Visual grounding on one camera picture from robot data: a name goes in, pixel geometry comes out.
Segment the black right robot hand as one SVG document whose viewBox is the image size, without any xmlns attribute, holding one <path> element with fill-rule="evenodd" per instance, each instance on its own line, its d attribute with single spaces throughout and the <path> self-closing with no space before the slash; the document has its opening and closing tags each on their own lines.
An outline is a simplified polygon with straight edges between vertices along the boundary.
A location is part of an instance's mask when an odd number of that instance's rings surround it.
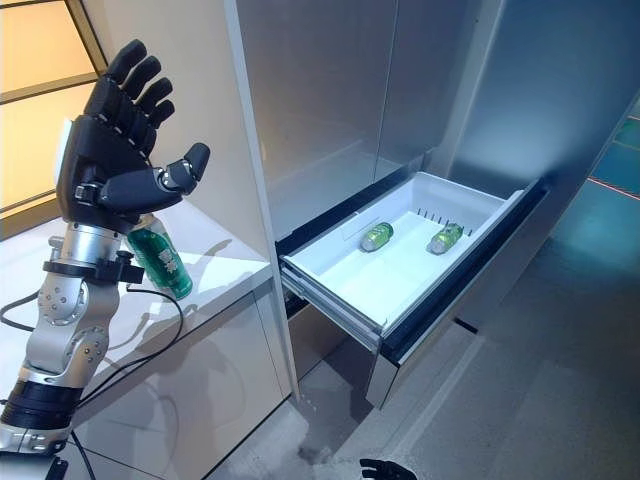
<svg viewBox="0 0 640 480">
<path fill-rule="evenodd" d="M 393 461 L 363 458 L 359 460 L 359 465 L 363 479 L 417 480 L 413 471 Z"/>
</svg>

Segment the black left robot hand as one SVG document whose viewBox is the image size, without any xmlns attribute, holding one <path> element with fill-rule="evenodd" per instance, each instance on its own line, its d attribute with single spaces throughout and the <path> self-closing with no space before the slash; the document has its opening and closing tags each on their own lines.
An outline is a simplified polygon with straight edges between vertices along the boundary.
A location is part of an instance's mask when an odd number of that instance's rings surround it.
<svg viewBox="0 0 640 480">
<path fill-rule="evenodd" d="M 157 131 L 175 111 L 172 83 L 160 71 L 134 39 L 97 80 L 61 161 L 56 196 L 66 221 L 127 234 L 142 215 L 179 203 L 202 179 L 210 149 L 201 142 L 164 167 L 150 162 Z"/>
</svg>

